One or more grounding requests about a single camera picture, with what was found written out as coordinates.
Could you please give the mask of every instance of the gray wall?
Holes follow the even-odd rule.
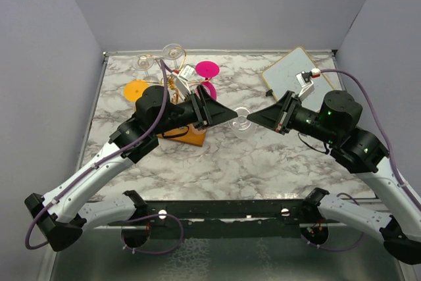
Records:
[[[337,54],[362,80],[388,132],[397,164],[421,193],[421,0],[367,0]],[[352,94],[358,88],[345,79]],[[376,130],[370,115],[362,125]]]
[[[76,0],[104,50],[338,48],[365,0]]]
[[[1,279],[35,280],[44,250],[24,248],[23,200],[74,172],[102,56],[74,0],[0,8]]]

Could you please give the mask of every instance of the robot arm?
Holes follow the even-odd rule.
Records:
[[[346,91],[327,93],[319,113],[303,108],[299,96],[288,91],[275,105],[247,118],[281,134],[296,130],[328,143],[330,155],[372,188],[391,211],[371,211],[316,188],[303,201],[308,218],[314,222],[326,218],[355,227],[383,242],[395,258],[421,263],[421,210],[399,184],[387,149],[374,134],[357,126],[361,112],[361,105]],[[420,202],[421,198],[403,181]]]
[[[112,201],[87,201],[117,174],[136,164],[156,148],[157,134],[188,124],[193,124],[198,129],[208,128],[237,116],[235,111],[213,100],[203,86],[198,86],[197,94],[187,95],[186,100],[178,105],[170,103],[167,96],[164,113],[153,132],[134,147],[123,150],[138,140],[153,124],[161,109],[163,96],[162,86],[147,88],[136,101],[133,116],[117,128],[109,142],[90,162],[44,196],[33,193],[25,199],[32,216],[39,217],[36,224],[53,250],[67,248],[84,230],[118,220],[128,220],[137,208],[142,207],[144,202],[135,192],[125,192]],[[117,151],[122,152],[107,159]]]

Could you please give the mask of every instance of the yellow disc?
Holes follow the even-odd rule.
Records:
[[[124,87],[123,96],[130,102],[136,102],[148,87],[143,80],[133,80]]]

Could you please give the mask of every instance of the white marble surface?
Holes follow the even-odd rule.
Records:
[[[267,87],[260,75],[281,56],[188,55],[186,63],[195,65],[204,60],[217,63],[220,74],[212,83],[218,101],[232,109],[245,105],[256,111],[274,103],[273,98],[265,97]],[[320,68],[334,68],[329,53],[312,57]],[[143,77],[132,68],[132,59],[133,56],[109,58],[85,162],[132,115],[134,104],[125,100],[122,90],[128,82]],[[150,73],[160,74],[158,66]],[[340,88],[336,75],[330,76],[330,80]],[[319,141],[306,140],[322,146]],[[125,190],[136,190],[144,199],[295,199],[305,197],[317,186],[331,193],[374,196],[333,158],[307,148],[296,132],[282,136],[258,127],[254,137],[240,140],[228,124],[223,124],[208,130],[202,147],[168,140],[159,142],[159,147],[111,180],[94,199],[115,197]]]

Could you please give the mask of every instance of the gray floor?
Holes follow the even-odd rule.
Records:
[[[352,244],[359,233],[331,229],[327,245]],[[151,241],[150,249],[174,241]],[[396,260],[366,237],[352,251],[328,253],[300,239],[251,238],[186,240],[169,255],[132,255],[122,250],[120,230],[94,230],[57,255],[52,280],[165,281],[397,281],[404,280]]]

